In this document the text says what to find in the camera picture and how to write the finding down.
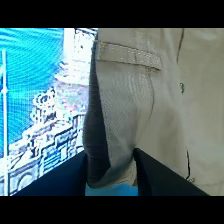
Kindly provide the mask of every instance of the pocket flap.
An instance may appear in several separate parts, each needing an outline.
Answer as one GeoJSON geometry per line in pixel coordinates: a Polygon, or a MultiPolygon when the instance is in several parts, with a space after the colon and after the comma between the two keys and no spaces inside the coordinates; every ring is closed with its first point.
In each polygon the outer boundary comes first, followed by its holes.
{"type": "Polygon", "coordinates": [[[162,69],[160,57],[145,51],[98,41],[97,59],[162,69]]]}

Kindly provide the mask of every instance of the blue sea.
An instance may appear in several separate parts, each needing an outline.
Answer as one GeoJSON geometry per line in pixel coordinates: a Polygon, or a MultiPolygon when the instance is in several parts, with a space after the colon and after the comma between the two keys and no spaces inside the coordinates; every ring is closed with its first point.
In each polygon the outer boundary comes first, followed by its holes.
{"type": "MultiPolygon", "coordinates": [[[[7,54],[8,143],[30,127],[34,95],[47,90],[63,57],[63,28],[0,28],[7,54]]],[[[3,156],[3,95],[0,94],[0,158],[3,156]]]]}

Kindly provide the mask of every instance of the beige jacket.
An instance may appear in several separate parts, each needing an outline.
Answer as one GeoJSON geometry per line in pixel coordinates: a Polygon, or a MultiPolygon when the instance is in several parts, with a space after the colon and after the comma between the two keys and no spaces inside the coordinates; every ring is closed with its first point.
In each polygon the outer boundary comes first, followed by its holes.
{"type": "MultiPolygon", "coordinates": [[[[194,184],[224,195],[224,29],[100,28],[98,38],[111,169],[139,147],[186,178],[188,151],[194,184]]],[[[132,183],[129,165],[120,180],[132,183]]]]}

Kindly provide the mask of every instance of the displayed image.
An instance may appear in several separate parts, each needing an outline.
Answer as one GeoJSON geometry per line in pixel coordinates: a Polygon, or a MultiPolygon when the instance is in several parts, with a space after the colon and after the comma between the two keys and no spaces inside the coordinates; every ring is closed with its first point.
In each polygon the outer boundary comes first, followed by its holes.
{"type": "Polygon", "coordinates": [[[0,196],[83,150],[97,28],[0,28],[0,196]]]}

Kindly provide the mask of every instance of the television screen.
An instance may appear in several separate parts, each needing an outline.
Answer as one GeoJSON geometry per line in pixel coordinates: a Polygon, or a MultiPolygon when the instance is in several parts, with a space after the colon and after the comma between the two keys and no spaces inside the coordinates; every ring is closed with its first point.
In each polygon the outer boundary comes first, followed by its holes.
{"type": "Polygon", "coordinates": [[[0,28],[0,195],[83,150],[97,28],[0,28]]]}

